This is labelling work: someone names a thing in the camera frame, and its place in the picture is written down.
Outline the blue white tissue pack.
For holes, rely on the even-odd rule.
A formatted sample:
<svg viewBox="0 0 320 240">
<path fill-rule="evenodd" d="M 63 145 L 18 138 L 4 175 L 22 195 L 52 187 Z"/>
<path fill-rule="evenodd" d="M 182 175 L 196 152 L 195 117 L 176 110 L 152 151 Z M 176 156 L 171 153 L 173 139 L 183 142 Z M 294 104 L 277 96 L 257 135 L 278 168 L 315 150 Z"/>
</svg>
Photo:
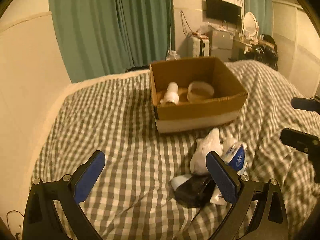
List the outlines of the blue white tissue pack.
<svg viewBox="0 0 320 240">
<path fill-rule="evenodd" d="M 243 174 L 247 175 L 247 144 L 242 141 L 237 141 L 230 135 L 224 140 L 222 146 L 223 154 L 221 158 L 223 161 L 232 167 L 239 176 Z"/>
</svg>

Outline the white knitted sock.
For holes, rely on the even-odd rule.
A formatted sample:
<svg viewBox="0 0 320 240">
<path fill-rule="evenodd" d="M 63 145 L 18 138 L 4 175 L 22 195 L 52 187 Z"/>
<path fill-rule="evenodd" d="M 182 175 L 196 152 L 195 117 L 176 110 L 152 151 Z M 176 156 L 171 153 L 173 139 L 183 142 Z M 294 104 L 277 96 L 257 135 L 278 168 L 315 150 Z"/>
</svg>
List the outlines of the white knitted sock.
<svg viewBox="0 0 320 240">
<path fill-rule="evenodd" d="M 198 138 L 196 140 L 196 150 L 190 161 L 190 171 L 192 174 L 205 175 L 209 173 L 206 166 L 206 156 L 212 151 L 215 151 L 219 156 L 222 155 L 218 128 L 212 129 L 205 138 Z"/>
</svg>

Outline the white cream tube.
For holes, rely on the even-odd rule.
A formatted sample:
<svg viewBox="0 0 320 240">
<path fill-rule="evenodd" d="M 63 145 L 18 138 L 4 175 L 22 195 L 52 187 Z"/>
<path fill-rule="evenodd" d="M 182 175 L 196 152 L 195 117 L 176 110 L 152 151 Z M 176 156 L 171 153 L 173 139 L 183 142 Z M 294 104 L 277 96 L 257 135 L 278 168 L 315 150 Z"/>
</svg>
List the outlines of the white cream tube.
<svg viewBox="0 0 320 240">
<path fill-rule="evenodd" d="M 226 206 L 227 202 L 225 201 L 221 191 L 219 190 L 219 188 L 216 186 L 212 197 L 209 201 L 211 204 L 215 204 L 215 205 L 219 205 L 219 206 Z"/>
</svg>

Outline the black bag pile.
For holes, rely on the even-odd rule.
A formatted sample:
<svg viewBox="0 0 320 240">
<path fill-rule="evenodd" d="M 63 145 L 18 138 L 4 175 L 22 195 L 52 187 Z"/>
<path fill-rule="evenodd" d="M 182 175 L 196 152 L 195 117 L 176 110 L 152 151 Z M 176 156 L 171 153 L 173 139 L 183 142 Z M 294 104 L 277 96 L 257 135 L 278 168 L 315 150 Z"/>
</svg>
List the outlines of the black bag pile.
<svg viewBox="0 0 320 240">
<path fill-rule="evenodd" d="M 271 35 L 263 35 L 263 44 L 253 44 L 245 53 L 247 60 L 259 61 L 275 71 L 278 71 L 278 50 L 275 40 Z"/>
</svg>

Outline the checkered bed sheet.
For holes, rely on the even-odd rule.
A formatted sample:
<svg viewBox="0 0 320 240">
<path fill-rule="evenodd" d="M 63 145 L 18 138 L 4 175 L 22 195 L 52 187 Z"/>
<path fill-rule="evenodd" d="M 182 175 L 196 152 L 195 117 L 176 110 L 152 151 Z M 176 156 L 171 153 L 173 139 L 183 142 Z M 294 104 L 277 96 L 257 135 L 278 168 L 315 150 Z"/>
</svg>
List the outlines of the checkered bed sheet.
<svg viewBox="0 0 320 240">
<path fill-rule="evenodd" d="M 293 238 L 319 200 L 319 185 L 308 156 L 283 145 L 280 133 L 289 127 L 319 135 L 319 115 L 292 108 L 300 92 L 270 67 L 239 61 L 228 68 L 248 97 L 236 120 L 220 127 L 220 136 L 247 144 L 250 178 L 279 182 Z M 169 184 L 189 173 L 196 140 L 207 134 L 157 132 L 148 73 L 99 82 L 64 100 L 32 178 L 59 180 L 101 150 L 105 168 L 81 206 L 103 239 L 208 239 L 228 207 L 187 209 Z"/>
</svg>

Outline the round white mirror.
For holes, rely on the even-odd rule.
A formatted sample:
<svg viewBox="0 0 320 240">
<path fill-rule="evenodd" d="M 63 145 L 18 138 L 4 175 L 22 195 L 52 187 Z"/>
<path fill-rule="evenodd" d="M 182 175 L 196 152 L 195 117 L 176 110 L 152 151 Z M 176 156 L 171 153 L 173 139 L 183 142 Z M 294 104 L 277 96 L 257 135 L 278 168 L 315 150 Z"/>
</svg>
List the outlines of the round white mirror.
<svg viewBox="0 0 320 240">
<path fill-rule="evenodd" d="M 258 22 L 252 12 L 247 12 L 242 20 L 244 34 L 253 37 L 257 34 Z"/>
</svg>

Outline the white earbuds case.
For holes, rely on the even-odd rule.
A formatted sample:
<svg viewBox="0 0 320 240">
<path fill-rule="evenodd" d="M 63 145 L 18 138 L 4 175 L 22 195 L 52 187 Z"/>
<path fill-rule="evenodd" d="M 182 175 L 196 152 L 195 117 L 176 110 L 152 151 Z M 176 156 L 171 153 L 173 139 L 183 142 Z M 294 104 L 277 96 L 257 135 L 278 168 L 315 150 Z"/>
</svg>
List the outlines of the white earbuds case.
<svg viewBox="0 0 320 240">
<path fill-rule="evenodd" d="M 184 184 L 186 181 L 188 181 L 190 178 L 192 177 L 191 174 L 183 174 L 183 175 L 180 175 L 180 176 L 176 176 L 175 178 L 173 178 L 171 180 L 171 187 L 174 191 L 177 190 L 177 188 L 179 186 L 181 186 L 182 184 Z"/>
</svg>

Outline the silver mini fridge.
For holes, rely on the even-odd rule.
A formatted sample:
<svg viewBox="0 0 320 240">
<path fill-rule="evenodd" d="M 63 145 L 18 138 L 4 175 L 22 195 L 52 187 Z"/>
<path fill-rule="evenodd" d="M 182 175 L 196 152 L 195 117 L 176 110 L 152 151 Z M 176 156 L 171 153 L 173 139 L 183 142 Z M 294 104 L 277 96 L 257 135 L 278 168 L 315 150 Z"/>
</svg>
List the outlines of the silver mini fridge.
<svg viewBox="0 0 320 240">
<path fill-rule="evenodd" d="M 232 55 L 233 34 L 213 29 L 209 32 L 210 55 L 228 62 Z"/>
</svg>

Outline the white tape roll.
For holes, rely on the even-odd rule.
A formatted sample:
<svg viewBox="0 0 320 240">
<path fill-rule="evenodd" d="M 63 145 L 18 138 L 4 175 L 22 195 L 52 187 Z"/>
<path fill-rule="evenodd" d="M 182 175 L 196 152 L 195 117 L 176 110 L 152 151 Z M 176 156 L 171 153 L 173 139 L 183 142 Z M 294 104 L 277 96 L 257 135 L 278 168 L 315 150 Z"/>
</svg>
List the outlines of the white tape roll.
<svg viewBox="0 0 320 240">
<path fill-rule="evenodd" d="M 214 89 L 212 85 L 203 81 L 193 81 L 187 88 L 187 99 L 189 102 L 212 99 Z"/>
</svg>

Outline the brown cardboard box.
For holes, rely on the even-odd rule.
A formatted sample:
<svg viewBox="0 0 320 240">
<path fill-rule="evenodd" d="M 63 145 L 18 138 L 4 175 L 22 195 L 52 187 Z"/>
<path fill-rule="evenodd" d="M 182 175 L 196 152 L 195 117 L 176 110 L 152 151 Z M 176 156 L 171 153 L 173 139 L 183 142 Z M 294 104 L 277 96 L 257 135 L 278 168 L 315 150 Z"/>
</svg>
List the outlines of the brown cardboard box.
<svg viewBox="0 0 320 240">
<path fill-rule="evenodd" d="M 244 86 L 217 57 L 152 63 L 150 89 L 159 133 L 230 123 L 247 99 Z"/>
</svg>

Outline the green curtain right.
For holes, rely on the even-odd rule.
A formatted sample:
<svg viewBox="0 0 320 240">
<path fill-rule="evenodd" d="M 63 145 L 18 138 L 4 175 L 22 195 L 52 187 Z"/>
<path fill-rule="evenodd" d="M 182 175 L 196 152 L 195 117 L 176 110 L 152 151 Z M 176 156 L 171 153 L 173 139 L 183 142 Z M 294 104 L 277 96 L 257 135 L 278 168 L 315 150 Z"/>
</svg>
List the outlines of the green curtain right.
<svg viewBox="0 0 320 240">
<path fill-rule="evenodd" d="M 251 12 L 259 23 L 260 35 L 273 34 L 272 0 L 244 0 L 245 12 Z"/>
</svg>

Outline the green curtain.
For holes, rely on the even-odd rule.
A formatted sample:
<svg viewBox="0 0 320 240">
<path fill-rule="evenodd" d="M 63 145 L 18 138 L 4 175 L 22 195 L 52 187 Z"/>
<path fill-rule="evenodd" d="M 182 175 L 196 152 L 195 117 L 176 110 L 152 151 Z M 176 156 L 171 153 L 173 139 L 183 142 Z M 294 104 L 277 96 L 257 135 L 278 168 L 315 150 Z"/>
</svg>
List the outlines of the green curtain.
<svg viewBox="0 0 320 240">
<path fill-rule="evenodd" d="M 73 83 L 164 60 L 175 47 L 173 0 L 49 0 Z"/>
<path fill-rule="evenodd" d="M 259 23 L 260 35 L 273 34 L 272 0 L 244 0 L 245 12 L 251 12 Z"/>
</svg>

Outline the white suitcase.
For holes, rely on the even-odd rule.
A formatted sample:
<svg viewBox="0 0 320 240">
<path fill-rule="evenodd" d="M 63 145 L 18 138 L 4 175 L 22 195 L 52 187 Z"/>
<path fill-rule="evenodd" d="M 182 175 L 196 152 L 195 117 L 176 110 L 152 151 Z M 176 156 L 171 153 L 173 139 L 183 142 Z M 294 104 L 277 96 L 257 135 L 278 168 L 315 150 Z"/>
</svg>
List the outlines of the white suitcase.
<svg viewBox="0 0 320 240">
<path fill-rule="evenodd" d="M 188 57 L 208 57 L 210 55 L 209 39 L 202 39 L 196 36 L 187 38 L 187 56 Z"/>
</svg>

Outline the white bottle in box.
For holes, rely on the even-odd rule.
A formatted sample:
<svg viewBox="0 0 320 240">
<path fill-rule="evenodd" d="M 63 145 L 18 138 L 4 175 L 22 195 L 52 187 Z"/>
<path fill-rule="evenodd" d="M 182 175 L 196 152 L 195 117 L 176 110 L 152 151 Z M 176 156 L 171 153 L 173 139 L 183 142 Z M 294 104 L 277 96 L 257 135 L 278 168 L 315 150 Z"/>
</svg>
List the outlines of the white bottle in box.
<svg viewBox="0 0 320 240">
<path fill-rule="evenodd" d="M 167 87 L 167 91 L 163 96 L 163 99 L 160 101 L 161 105 L 178 105 L 179 103 L 179 94 L 178 94 L 178 85 L 175 82 L 170 82 Z"/>
</svg>

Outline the dark bedside box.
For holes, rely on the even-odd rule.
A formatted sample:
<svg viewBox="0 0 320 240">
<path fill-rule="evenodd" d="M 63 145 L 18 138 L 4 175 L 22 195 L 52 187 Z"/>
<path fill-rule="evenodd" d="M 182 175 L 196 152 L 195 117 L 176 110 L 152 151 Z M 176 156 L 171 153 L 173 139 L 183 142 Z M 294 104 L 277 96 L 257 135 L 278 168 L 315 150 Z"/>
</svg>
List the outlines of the dark bedside box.
<svg viewBox="0 0 320 240">
<path fill-rule="evenodd" d="M 135 71 L 147 70 L 147 69 L 149 69 L 149 65 L 143 65 L 138 67 L 127 68 L 125 72 L 128 73 L 128 72 L 135 72 Z"/>
</svg>

